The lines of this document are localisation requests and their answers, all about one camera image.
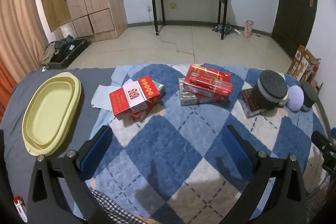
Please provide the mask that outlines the lavender round compact case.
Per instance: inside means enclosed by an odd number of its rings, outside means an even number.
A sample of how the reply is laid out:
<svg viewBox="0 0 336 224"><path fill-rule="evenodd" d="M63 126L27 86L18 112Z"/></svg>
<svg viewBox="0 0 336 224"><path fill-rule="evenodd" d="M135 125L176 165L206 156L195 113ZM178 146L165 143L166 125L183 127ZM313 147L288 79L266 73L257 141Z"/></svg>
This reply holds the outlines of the lavender round compact case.
<svg viewBox="0 0 336 224"><path fill-rule="evenodd" d="M303 90L298 85L293 85L288 89L288 100L286 103L287 108L292 112L298 112L304 102Z"/></svg>

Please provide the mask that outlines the small black foam cylinder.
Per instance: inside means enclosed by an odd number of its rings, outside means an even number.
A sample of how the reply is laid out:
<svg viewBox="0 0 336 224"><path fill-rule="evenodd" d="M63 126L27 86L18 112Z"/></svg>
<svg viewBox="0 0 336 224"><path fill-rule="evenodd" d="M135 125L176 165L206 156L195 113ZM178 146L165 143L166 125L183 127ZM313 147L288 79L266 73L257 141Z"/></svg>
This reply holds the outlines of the small black foam cylinder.
<svg viewBox="0 0 336 224"><path fill-rule="evenodd" d="M301 83L301 89L303 91L304 96L303 106L301 110L307 112L312 108L312 106L318 99L318 93L307 81Z"/></svg>

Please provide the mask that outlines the large black foam cylinder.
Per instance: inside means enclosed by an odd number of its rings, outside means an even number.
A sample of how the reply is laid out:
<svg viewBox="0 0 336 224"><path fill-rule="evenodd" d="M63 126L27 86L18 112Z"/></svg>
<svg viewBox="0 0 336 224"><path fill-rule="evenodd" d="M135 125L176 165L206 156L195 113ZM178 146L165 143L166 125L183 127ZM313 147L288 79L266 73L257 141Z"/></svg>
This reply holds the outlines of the large black foam cylinder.
<svg viewBox="0 0 336 224"><path fill-rule="evenodd" d="M287 93L285 79L272 70L263 71L252 89L255 102L264 110L277 107Z"/></svg>

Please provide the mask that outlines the dark brown box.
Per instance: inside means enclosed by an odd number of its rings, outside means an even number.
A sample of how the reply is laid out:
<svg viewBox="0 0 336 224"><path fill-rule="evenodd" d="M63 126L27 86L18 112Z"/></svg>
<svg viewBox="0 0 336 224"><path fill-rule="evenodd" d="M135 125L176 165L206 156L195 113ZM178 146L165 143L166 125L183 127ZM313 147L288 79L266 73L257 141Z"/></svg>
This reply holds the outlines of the dark brown box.
<svg viewBox="0 0 336 224"><path fill-rule="evenodd" d="M252 88L240 91L239 102L247 118L254 117L265 112L255 101L252 95Z"/></svg>

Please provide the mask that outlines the red white cigarette box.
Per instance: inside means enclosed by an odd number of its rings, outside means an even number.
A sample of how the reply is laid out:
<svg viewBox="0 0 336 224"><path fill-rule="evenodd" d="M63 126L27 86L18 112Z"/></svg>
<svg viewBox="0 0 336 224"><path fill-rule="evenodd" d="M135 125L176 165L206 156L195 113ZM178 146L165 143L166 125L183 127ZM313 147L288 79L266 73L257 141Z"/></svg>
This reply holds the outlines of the red white cigarette box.
<svg viewBox="0 0 336 224"><path fill-rule="evenodd" d="M161 94L150 76L143 76L125 83L109 94L112 113L118 119L125 119L157 104Z"/></svg>

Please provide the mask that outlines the silver box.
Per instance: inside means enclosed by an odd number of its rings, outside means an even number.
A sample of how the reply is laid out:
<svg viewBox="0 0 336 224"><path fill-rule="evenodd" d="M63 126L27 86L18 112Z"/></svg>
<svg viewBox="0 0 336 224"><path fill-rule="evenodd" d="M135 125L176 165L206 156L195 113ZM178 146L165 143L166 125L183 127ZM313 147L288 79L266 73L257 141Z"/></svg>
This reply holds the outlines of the silver box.
<svg viewBox="0 0 336 224"><path fill-rule="evenodd" d="M198 105L203 103L213 103L216 100L213 98L209 98L200 94L190 93L184 90L183 83L184 78L179 78L179 99L181 106L190 106L190 105Z"/></svg>

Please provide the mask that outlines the red cigarette carton with lighter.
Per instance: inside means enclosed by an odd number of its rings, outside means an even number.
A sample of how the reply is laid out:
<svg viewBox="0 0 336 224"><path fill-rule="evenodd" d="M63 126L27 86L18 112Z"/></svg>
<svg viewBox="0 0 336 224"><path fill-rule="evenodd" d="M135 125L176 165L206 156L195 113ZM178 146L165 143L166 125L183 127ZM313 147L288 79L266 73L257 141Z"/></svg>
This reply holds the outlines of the red cigarette carton with lighter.
<svg viewBox="0 0 336 224"><path fill-rule="evenodd" d="M183 82L186 92L225 101L233 90L231 74L192 64Z"/></svg>

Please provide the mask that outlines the yellow oval plastic tray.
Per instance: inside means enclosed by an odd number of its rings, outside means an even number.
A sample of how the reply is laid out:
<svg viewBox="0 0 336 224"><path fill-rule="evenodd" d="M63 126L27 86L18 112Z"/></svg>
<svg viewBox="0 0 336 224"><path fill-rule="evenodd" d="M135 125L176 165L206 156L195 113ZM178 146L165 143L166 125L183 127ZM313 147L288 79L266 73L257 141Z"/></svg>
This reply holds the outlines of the yellow oval plastic tray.
<svg viewBox="0 0 336 224"><path fill-rule="evenodd" d="M31 98L22 120L22 138L32 156L52 155L70 130L81 97L81 82L63 72L47 79Z"/></svg>

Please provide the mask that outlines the white tissue paper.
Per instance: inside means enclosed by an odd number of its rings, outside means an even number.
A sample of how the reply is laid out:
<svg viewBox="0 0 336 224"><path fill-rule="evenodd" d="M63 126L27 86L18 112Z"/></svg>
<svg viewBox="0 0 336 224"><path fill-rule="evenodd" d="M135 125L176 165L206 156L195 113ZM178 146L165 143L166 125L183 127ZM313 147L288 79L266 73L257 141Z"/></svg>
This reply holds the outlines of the white tissue paper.
<svg viewBox="0 0 336 224"><path fill-rule="evenodd" d="M109 95L119 88L120 87L117 86L99 85L91 99L91 106L93 108L103 109L112 112L112 105Z"/></svg>

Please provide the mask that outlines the blue white checkered quilt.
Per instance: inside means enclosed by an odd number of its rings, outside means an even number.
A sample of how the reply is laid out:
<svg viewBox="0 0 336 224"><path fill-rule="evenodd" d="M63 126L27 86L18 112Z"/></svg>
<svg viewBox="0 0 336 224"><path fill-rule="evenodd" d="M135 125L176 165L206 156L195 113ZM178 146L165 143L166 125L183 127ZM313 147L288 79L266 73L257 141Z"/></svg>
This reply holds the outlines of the blue white checkered quilt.
<svg viewBox="0 0 336 224"><path fill-rule="evenodd" d="M241 90L254 86L259 69L224 66L233 90L225 102L182 106L179 79L188 65L125 65L117 67L110 86L149 76L163 84L165 95L146 118L120 121L101 110L92 129L103 125L113 140L86 184L116 204L160 223L218 223L248 184L222 141L232 125L253 147L271 157L297 157L307 194L317 197L330 182L323 157L312 144L314 131L323 131L315 108L294 113L282 107L247 118L239 102Z"/></svg>

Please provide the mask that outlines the orange printed cardboard box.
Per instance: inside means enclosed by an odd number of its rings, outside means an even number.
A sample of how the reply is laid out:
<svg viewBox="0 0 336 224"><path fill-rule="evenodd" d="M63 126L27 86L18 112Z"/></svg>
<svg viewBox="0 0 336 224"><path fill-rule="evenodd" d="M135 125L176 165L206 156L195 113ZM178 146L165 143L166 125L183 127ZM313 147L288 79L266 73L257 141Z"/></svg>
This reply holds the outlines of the orange printed cardboard box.
<svg viewBox="0 0 336 224"><path fill-rule="evenodd" d="M309 50L300 45L286 74L300 82L307 81L313 68L320 62L321 59L316 59Z"/></svg>

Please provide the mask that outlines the open black suitcase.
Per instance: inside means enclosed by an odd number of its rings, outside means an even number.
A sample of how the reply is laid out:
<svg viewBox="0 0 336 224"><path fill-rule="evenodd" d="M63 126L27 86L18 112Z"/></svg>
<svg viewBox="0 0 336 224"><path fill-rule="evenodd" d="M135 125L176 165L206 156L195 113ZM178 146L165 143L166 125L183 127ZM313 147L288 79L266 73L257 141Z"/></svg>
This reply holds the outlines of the open black suitcase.
<svg viewBox="0 0 336 224"><path fill-rule="evenodd" d="M66 38L49 43L46 47L41 64L47 69L66 69L90 46L87 38Z"/></svg>

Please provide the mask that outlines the beige curtain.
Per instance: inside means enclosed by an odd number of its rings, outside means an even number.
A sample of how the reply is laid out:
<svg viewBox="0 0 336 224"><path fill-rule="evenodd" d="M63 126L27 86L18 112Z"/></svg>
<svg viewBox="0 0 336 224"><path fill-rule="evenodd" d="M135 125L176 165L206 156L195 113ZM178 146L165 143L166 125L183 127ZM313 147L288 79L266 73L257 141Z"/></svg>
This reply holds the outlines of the beige curtain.
<svg viewBox="0 0 336 224"><path fill-rule="evenodd" d="M15 85L41 70L47 44L35 0L1 0L1 115Z"/></svg>

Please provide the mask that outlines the pink bag on floor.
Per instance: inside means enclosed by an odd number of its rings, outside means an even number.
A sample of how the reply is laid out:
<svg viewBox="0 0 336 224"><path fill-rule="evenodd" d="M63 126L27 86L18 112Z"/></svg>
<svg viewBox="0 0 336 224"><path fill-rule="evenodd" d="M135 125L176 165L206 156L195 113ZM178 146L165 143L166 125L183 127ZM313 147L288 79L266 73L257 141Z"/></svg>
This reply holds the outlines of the pink bag on floor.
<svg viewBox="0 0 336 224"><path fill-rule="evenodd" d="M254 21L252 20L247 20L244 26L244 32L243 32L243 36L245 38L250 38L252 35L252 31L253 31L253 24Z"/></svg>

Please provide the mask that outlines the dark wooden door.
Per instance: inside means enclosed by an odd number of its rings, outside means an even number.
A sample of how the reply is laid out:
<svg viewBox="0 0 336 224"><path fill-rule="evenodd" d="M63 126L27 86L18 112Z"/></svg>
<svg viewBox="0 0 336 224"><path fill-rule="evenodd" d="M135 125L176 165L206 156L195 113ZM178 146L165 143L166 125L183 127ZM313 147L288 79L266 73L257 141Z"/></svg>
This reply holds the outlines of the dark wooden door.
<svg viewBox="0 0 336 224"><path fill-rule="evenodd" d="M279 0L272 39L288 54L295 56L306 46L315 21L318 0Z"/></svg>

